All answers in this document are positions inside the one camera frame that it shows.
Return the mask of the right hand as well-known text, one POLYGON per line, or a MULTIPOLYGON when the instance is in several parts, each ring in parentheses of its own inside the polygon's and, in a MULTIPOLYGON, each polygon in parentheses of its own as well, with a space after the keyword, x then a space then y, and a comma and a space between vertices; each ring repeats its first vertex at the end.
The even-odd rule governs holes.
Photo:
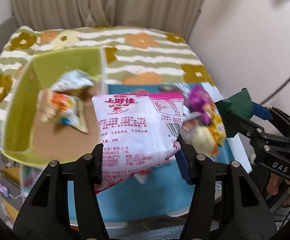
POLYGON ((281 204, 281 207, 290 207, 290 181, 272 173, 266 190, 271 195, 287 191, 289 194, 283 198, 284 202, 281 204))

